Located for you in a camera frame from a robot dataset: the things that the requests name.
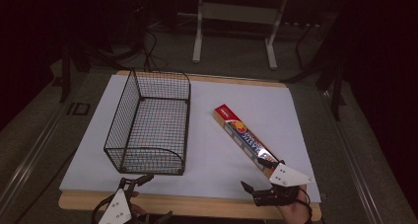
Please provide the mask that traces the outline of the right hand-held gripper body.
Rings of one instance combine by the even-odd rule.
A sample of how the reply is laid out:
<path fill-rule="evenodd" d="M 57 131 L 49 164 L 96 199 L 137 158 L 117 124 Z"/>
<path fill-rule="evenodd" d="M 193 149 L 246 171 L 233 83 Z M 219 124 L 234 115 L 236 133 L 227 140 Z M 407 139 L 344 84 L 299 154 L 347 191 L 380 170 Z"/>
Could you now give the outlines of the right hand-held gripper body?
<path fill-rule="evenodd" d="M 263 171 L 272 187 L 265 190 L 251 190 L 256 206 L 285 206 L 294 203 L 300 190 L 300 186 L 312 184 L 313 177 L 309 177 L 283 162 L 273 164 Z"/>

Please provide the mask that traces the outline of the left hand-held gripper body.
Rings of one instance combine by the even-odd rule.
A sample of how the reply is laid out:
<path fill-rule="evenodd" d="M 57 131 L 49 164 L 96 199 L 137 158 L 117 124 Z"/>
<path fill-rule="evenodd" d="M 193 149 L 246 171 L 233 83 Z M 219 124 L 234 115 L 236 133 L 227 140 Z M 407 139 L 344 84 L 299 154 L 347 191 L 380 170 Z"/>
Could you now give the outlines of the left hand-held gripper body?
<path fill-rule="evenodd" d="M 131 211 L 132 192 L 137 187 L 136 179 L 122 178 L 116 192 L 105 198 L 98 204 L 98 209 L 105 206 L 102 217 L 98 224 L 139 224 L 138 217 Z"/>

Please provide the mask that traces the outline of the long plastic wrap box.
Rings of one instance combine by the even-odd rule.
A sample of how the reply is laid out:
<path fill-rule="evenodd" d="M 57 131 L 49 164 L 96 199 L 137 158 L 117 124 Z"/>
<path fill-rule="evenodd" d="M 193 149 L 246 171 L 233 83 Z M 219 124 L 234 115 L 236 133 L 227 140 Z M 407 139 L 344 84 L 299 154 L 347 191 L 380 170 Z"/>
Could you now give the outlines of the long plastic wrap box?
<path fill-rule="evenodd" d="M 236 144 L 246 153 L 248 158 L 262 174 L 265 167 L 257 162 L 258 158 L 279 163 L 279 159 L 227 105 L 220 105 L 215 108 L 213 110 L 213 117 L 236 142 Z"/>

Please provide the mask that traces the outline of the black wire basket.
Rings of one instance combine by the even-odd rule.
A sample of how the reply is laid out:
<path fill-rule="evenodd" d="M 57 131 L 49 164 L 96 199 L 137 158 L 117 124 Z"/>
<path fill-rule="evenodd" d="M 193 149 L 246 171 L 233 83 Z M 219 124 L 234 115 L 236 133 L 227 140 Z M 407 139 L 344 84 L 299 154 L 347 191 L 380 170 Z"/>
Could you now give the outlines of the black wire basket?
<path fill-rule="evenodd" d="M 191 83 L 182 72 L 125 73 L 104 144 L 122 174 L 181 176 L 185 171 Z"/>

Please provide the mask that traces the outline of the person's left hand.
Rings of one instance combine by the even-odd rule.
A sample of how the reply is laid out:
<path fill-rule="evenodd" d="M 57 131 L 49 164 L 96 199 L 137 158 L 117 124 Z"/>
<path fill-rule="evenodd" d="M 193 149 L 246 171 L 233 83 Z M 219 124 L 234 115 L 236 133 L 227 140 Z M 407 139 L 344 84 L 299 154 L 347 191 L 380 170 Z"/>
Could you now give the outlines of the person's left hand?
<path fill-rule="evenodd" d="M 138 195 L 139 195 L 139 192 L 137 191 L 132 192 L 132 197 L 136 197 Z M 144 216 L 147 214 L 146 210 L 144 210 L 141 206 L 136 205 L 134 203 L 131 203 L 131 211 L 133 214 L 136 215 L 136 217 Z"/>

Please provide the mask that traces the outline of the person's right hand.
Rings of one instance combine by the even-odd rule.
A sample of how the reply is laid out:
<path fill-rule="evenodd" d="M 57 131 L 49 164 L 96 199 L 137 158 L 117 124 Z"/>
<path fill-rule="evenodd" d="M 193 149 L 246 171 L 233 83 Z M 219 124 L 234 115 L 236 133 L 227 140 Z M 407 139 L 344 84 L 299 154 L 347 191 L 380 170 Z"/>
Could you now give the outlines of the person's right hand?
<path fill-rule="evenodd" d="M 307 186 L 299 186 L 296 202 L 278 206 L 278 210 L 287 224 L 312 224 Z"/>

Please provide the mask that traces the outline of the black metal stand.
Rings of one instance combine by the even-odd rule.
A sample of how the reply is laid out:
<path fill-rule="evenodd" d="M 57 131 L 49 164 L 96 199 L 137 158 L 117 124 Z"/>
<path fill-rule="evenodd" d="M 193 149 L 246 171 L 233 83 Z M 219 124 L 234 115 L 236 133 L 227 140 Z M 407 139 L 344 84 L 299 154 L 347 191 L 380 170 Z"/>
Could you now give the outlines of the black metal stand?
<path fill-rule="evenodd" d="M 315 82 L 320 91 L 327 91 L 331 87 L 330 111 L 334 119 L 339 121 L 339 107 L 341 101 L 342 75 L 347 57 L 346 46 L 349 38 L 344 33 L 344 23 L 337 17 L 323 39 L 314 57 L 308 62 L 307 68 L 294 76 L 282 79 L 282 83 L 296 83 L 316 73 L 319 74 Z"/>
<path fill-rule="evenodd" d="M 71 66 L 81 72 L 89 70 L 86 48 L 81 40 L 67 40 L 61 47 L 62 64 L 61 77 L 58 85 L 61 87 L 60 103 L 64 103 L 71 92 Z"/>

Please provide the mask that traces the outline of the white metal table frame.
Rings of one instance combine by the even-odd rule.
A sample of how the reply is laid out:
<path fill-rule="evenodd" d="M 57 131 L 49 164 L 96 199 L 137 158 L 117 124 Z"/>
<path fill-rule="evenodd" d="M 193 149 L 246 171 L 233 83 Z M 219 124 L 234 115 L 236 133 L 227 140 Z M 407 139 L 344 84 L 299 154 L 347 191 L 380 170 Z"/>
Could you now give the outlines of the white metal table frame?
<path fill-rule="evenodd" d="M 288 0 L 280 0 L 277 9 L 221 4 L 198 0 L 197 27 L 192 61 L 199 63 L 201 59 L 204 19 L 234 21 L 253 24 L 270 25 L 271 34 L 264 40 L 266 55 L 271 70 L 277 70 L 275 51 L 273 47 L 276 34 L 284 15 Z"/>

